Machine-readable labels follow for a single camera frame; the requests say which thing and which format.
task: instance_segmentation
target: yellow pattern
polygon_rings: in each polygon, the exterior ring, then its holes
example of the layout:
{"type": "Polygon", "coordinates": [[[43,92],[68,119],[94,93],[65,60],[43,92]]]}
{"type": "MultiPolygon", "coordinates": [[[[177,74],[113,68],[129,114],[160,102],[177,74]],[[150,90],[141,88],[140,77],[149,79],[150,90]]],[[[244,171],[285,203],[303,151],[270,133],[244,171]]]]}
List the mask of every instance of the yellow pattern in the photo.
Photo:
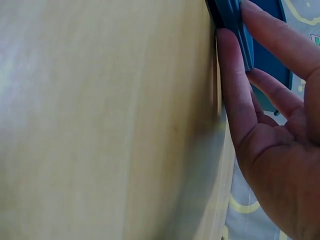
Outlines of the yellow pattern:
{"type": "Polygon", "coordinates": [[[227,226],[223,227],[222,239],[223,240],[230,240],[229,239],[229,229],[227,228],[227,226]]]}
{"type": "Polygon", "coordinates": [[[234,199],[232,194],[230,196],[229,203],[230,203],[230,206],[240,214],[253,213],[254,211],[256,211],[260,207],[260,203],[258,201],[256,201],[252,205],[241,205],[241,204],[237,203],[237,201],[234,199]]]}
{"type": "Polygon", "coordinates": [[[317,24],[320,24],[320,17],[314,17],[313,20],[306,19],[306,18],[300,16],[300,14],[296,10],[295,6],[292,4],[291,0],[284,0],[284,1],[287,4],[287,6],[290,9],[290,11],[293,14],[293,16],[295,16],[295,18],[298,21],[300,21],[300,22],[302,22],[304,24],[309,24],[311,26],[315,26],[317,24]]]}
{"type": "Polygon", "coordinates": [[[306,81],[303,80],[303,79],[301,79],[300,82],[301,82],[301,85],[298,86],[298,91],[299,91],[300,93],[302,93],[302,92],[304,91],[304,89],[305,89],[306,81]]]}
{"type": "Polygon", "coordinates": [[[287,235],[283,231],[280,231],[279,240],[288,240],[287,235]]]}

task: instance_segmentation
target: finger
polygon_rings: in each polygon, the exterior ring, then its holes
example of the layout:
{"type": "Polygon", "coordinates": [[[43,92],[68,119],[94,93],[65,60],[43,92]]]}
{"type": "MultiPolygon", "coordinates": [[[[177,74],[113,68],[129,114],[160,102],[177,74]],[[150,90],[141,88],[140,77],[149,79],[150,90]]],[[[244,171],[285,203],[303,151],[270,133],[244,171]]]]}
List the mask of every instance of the finger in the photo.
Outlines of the finger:
{"type": "Polygon", "coordinates": [[[295,140],[295,137],[285,126],[276,126],[274,130],[277,133],[277,141],[281,143],[281,145],[291,145],[295,140]]]}
{"type": "Polygon", "coordinates": [[[249,0],[242,1],[241,14],[253,38],[300,78],[320,72],[320,48],[309,39],[249,0]]]}
{"type": "Polygon", "coordinates": [[[249,84],[249,90],[250,90],[251,99],[252,99],[252,103],[253,103],[253,106],[254,106],[255,113],[257,115],[264,114],[264,111],[263,111],[260,103],[258,102],[257,97],[256,97],[256,95],[254,93],[254,90],[252,89],[252,86],[251,86],[249,81],[248,81],[248,84],[249,84]]]}
{"type": "Polygon", "coordinates": [[[297,142],[303,144],[310,142],[307,136],[307,120],[304,112],[298,112],[290,117],[284,126],[294,136],[297,142]]]}
{"type": "Polygon", "coordinates": [[[320,146],[320,78],[310,79],[305,85],[304,111],[307,122],[307,135],[316,145],[320,146]]]}
{"type": "Polygon", "coordinates": [[[274,119],[265,115],[250,83],[249,83],[249,88],[250,88],[251,99],[252,99],[252,103],[253,103],[253,106],[255,109],[255,114],[256,114],[256,118],[258,120],[258,123],[259,124],[267,124],[270,127],[279,126],[279,124],[274,119]]]}
{"type": "Polygon", "coordinates": [[[285,118],[288,119],[296,110],[303,108],[304,101],[268,73],[254,68],[247,76],[285,118]]]}
{"type": "Polygon", "coordinates": [[[219,29],[217,46],[225,108],[237,147],[258,124],[257,115],[237,37],[230,30],[219,29]]]}

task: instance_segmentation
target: hand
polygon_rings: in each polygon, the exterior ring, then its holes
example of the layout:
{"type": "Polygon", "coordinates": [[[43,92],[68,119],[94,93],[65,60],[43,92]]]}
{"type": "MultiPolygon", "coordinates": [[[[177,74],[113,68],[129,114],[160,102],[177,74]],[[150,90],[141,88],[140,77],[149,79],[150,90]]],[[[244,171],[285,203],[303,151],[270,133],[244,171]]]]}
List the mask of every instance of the hand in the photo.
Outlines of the hand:
{"type": "Polygon", "coordinates": [[[320,47],[243,0],[251,35],[306,80],[304,100],[267,73],[245,73],[236,36],[217,33],[222,89],[240,169],[266,214],[293,239],[320,239],[320,47]],[[249,84],[286,117],[264,115],[249,84]]]}

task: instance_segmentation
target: blue container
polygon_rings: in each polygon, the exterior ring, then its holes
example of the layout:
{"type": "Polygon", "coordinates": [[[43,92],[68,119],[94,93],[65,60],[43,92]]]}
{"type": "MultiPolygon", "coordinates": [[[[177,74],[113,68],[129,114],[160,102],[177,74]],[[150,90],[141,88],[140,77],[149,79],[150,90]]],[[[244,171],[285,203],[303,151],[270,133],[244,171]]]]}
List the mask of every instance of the blue container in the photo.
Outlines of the blue container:
{"type": "MultiPolygon", "coordinates": [[[[286,22],[281,0],[251,1],[275,18],[286,22]]],[[[249,34],[242,22],[239,0],[206,0],[206,4],[216,28],[227,28],[237,36],[245,70],[249,72],[253,67],[263,70],[291,90],[293,74],[249,34]]],[[[252,88],[263,110],[278,114],[268,98],[256,87],[252,88]]]]}

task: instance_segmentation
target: wood grain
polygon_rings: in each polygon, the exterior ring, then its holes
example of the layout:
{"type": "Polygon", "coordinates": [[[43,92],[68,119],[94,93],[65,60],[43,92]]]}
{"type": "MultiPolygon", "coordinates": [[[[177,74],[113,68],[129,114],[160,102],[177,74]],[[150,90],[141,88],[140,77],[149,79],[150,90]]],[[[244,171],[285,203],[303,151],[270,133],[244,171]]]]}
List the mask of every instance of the wood grain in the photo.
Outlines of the wood grain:
{"type": "Polygon", "coordinates": [[[227,146],[205,1],[0,3],[0,239],[195,238],[227,146]]]}

